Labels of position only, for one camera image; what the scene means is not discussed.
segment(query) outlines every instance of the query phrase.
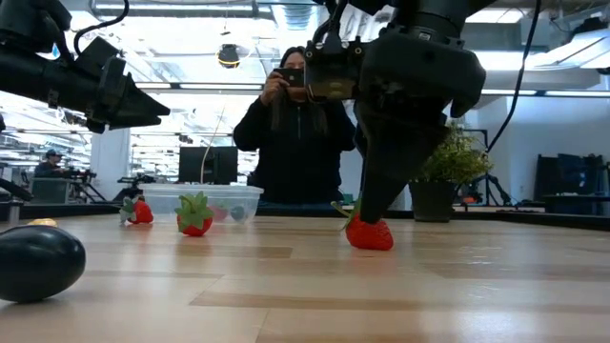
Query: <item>smartphone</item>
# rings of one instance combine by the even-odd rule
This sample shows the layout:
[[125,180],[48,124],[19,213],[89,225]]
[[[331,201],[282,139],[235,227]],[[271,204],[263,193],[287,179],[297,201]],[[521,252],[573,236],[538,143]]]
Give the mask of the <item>smartphone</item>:
[[290,87],[305,87],[305,74],[303,69],[292,68],[276,68],[275,72],[284,77],[284,80],[290,84]]

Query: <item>green plant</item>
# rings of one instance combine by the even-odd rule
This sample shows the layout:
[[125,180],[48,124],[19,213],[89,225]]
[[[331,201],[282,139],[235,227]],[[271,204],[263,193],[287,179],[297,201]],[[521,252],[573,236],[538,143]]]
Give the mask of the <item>green plant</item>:
[[190,226],[202,230],[205,220],[214,217],[214,212],[208,208],[208,197],[203,192],[195,196],[180,195],[180,203],[182,206],[175,209],[180,218],[178,221],[180,232],[184,232]]
[[477,142],[474,136],[465,134],[464,128],[455,122],[450,123],[448,129],[445,141],[426,161],[414,181],[467,184],[492,169],[485,151],[473,148]]

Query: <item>clear plastic bin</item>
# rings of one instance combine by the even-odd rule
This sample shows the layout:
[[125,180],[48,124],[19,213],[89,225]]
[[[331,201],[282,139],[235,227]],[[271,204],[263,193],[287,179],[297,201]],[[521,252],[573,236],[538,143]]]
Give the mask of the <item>clear plastic bin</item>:
[[180,195],[208,197],[208,206],[214,211],[213,221],[245,223],[256,214],[258,198],[263,190],[252,186],[140,184],[152,214],[175,214],[180,207]]

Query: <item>computer monitor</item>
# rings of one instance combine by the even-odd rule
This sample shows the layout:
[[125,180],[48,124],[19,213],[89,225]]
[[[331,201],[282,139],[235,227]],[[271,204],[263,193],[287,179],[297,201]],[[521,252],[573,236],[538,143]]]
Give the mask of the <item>computer monitor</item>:
[[[207,147],[180,148],[178,182],[200,182],[201,162]],[[203,182],[230,185],[237,181],[237,147],[211,147],[206,156]]]

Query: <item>strawberry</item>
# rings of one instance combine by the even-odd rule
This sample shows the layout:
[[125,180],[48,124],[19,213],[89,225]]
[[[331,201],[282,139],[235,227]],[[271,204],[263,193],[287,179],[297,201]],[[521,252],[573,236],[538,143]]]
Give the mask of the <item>strawberry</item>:
[[197,196],[180,195],[182,207],[175,209],[180,232],[188,236],[202,236],[214,221],[214,212],[208,208],[208,197],[199,192]]
[[210,206],[210,210],[212,210],[213,218],[216,221],[223,221],[227,218],[227,215],[229,215],[229,211],[227,211],[227,209],[223,205]]
[[139,196],[135,198],[135,202],[131,201],[130,198],[125,198],[119,213],[121,215],[121,223],[125,223],[127,220],[132,224],[150,224],[153,221],[151,208]]
[[348,221],[343,227],[347,240],[352,247],[365,250],[389,251],[394,246],[394,238],[385,221],[379,220],[369,224],[360,220],[360,199],[356,201],[354,209],[347,213],[336,202],[333,207],[344,215]]

